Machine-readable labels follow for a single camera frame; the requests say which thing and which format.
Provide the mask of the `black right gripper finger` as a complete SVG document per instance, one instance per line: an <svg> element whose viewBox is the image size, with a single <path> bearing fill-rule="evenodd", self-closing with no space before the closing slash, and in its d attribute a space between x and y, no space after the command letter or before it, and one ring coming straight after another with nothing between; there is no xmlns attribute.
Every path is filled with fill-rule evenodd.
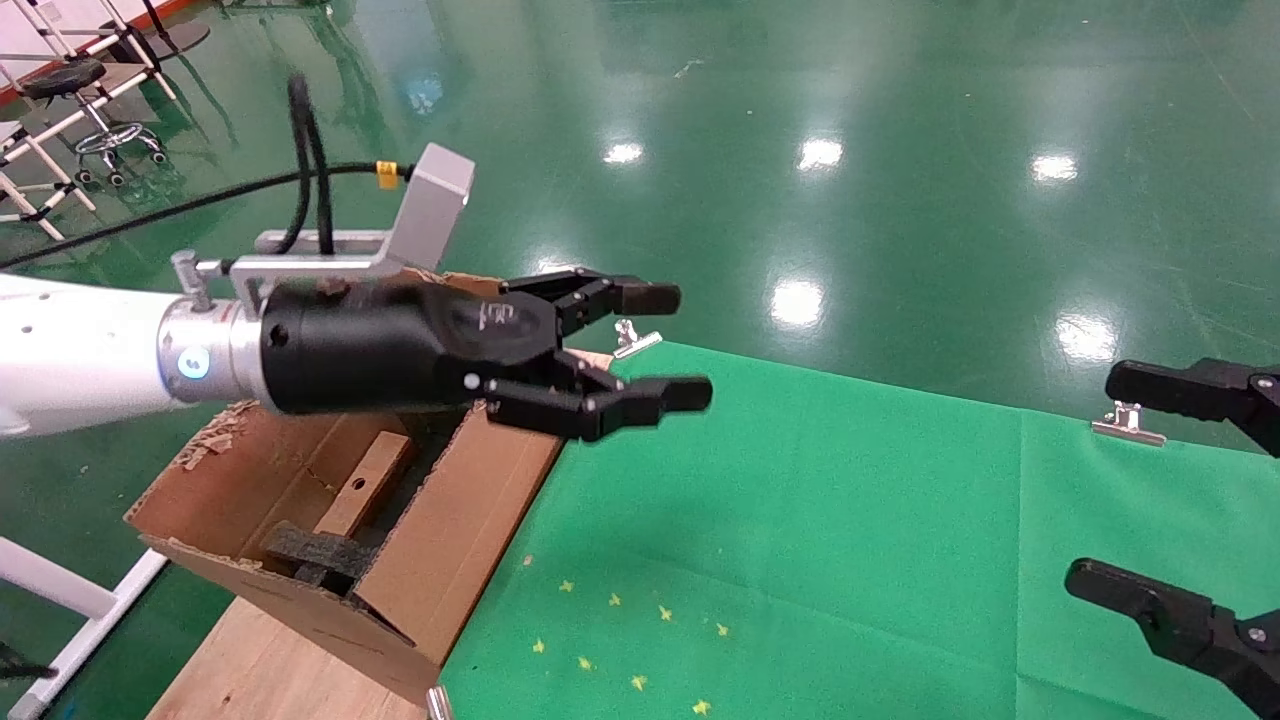
<svg viewBox="0 0 1280 720"><path fill-rule="evenodd" d="M1279 366L1202 357L1184 369L1123 360L1106 395L1199 421L1229 421L1271 457L1279 456Z"/></svg>
<svg viewBox="0 0 1280 720"><path fill-rule="evenodd" d="M1152 655L1225 685L1257 716L1279 715L1279 611L1239 618L1210 597L1096 559L1074 560L1066 592L1130 618Z"/></svg>

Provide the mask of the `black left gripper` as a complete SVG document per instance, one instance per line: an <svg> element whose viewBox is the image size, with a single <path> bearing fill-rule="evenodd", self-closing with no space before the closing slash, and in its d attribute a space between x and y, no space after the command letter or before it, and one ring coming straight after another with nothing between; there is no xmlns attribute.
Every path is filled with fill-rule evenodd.
<svg viewBox="0 0 1280 720"><path fill-rule="evenodd" d="M291 282L262 310L265 402L292 414L408 411L483 400L490 421L598 442L676 413L704 413L705 375L626 380L562 350L608 315L678 311L677 284L586 268L500 282L365 282L340 293Z"/></svg>

